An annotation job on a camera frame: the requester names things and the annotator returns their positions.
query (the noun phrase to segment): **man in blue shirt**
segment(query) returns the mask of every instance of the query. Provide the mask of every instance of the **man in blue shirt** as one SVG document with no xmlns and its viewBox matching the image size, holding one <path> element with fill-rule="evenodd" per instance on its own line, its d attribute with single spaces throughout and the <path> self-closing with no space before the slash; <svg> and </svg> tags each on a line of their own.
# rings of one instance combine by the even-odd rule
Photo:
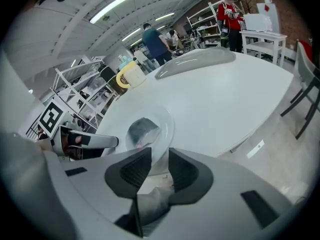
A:
<svg viewBox="0 0 320 240">
<path fill-rule="evenodd" d="M 170 61 L 172 59 L 171 51 L 164 36 L 159 31 L 151 28 L 149 23 L 145 23 L 143 29 L 142 42 L 159 65 L 162 66 L 165 61 Z"/>
</svg>

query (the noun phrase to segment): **floor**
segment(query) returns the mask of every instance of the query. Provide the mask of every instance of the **floor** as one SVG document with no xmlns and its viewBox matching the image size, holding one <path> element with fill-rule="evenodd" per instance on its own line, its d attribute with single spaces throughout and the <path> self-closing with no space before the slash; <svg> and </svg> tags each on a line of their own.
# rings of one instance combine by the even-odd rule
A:
<svg viewBox="0 0 320 240">
<path fill-rule="evenodd" d="M 219 159 L 248 168 L 294 204 L 308 194 L 318 173 L 320 112 L 316 111 L 303 135 L 296 140 L 295 135 L 305 123 L 304 118 L 311 103 L 305 98 L 284 117 L 280 116 L 300 90 L 300 79 L 294 70 L 294 64 L 285 60 L 283 68 L 293 73 L 294 79 L 274 113 L 242 145 L 233 152 L 222 154 Z M 247 156 L 262 140 L 264 145 L 256 153 L 251 152 L 251 156 Z M 155 186 L 165 187 L 172 183 L 169 174 L 152 176 L 144 182 L 139 193 L 148 193 Z"/>
</svg>

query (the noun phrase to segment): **gray chair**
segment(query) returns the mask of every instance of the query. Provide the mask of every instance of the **gray chair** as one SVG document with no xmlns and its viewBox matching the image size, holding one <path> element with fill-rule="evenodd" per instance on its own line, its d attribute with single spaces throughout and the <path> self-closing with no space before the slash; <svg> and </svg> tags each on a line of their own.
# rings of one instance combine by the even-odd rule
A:
<svg viewBox="0 0 320 240">
<path fill-rule="evenodd" d="M 318 76 L 320 75 L 319 69 L 309 60 L 307 57 L 306 51 L 303 45 L 298 41 L 297 43 L 297 54 L 296 61 L 294 67 L 297 67 L 297 70 L 301 79 L 301 90 L 297 93 L 297 95 L 290 101 L 291 106 L 288 107 L 281 116 L 283 117 L 289 111 L 291 111 L 304 97 L 306 97 L 311 102 L 311 107 L 306 114 L 305 124 L 299 131 L 299 133 L 295 136 L 296 139 L 302 135 L 302 133 L 306 130 L 309 125 L 311 119 L 313 118 L 316 110 L 320 112 L 319 102 L 320 102 L 320 80 Z"/>
</svg>

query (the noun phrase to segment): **fluorescent light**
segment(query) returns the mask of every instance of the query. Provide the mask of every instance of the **fluorescent light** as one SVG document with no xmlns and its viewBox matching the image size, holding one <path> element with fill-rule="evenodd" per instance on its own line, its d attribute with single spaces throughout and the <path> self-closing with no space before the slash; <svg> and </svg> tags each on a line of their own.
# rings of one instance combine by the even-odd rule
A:
<svg viewBox="0 0 320 240">
<path fill-rule="evenodd" d="M 138 41 L 135 41 L 133 44 L 130 45 L 130 47 L 136 45 L 136 44 L 139 43 L 140 41 L 142 41 L 142 38 L 140 38 Z"/>
<path fill-rule="evenodd" d="M 164 16 L 161 16 L 161 17 L 159 17 L 159 18 L 156 18 L 155 21 L 159 21 L 159 20 L 161 20 L 161 19 L 163 19 L 163 18 L 172 16 L 172 15 L 174 15 L 174 14 L 175 14 L 174 12 L 171 12 L 171 13 L 169 13 L 169 14 L 167 14 L 167 15 L 164 15 Z"/>
<path fill-rule="evenodd" d="M 166 26 L 166 25 L 161 26 L 161 27 L 158 27 L 156 30 L 162 30 L 165 26 Z"/>
<path fill-rule="evenodd" d="M 102 16 L 104 16 L 107 12 L 121 4 L 126 0 L 115 0 L 112 3 L 109 3 L 106 7 L 104 7 L 101 11 L 99 11 L 95 16 L 90 19 L 90 23 L 95 24 Z"/>
<path fill-rule="evenodd" d="M 74 66 L 74 64 L 76 63 L 76 59 L 72 62 L 71 67 L 72 68 Z"/>
<path fill-rule="evenodd" d="M 122 41 L 128 39 L 129 37 L 131 37 L 132 35 L 134 35 L 135 33 L 137 33 L 139 30 L 141 30 L 140 27 L 139 27 L 137 30 L 133 31 L 131 34 L 128 34 L 124 39 L 122 39 Z"/>
</svg>

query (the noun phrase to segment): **plastic bag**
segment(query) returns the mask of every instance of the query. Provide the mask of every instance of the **plastic bag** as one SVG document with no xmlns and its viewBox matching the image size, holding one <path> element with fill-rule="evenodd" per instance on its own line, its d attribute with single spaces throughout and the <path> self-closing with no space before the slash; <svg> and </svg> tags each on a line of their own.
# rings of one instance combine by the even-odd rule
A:
<svg viewBox="0 0 320 240">
<path fill-rule="evenodd" d="M 128 136 L 136 149 L 156 141 L 160 128 L 148 118 L 140 118 L 128 129 Z"/>
</svg>

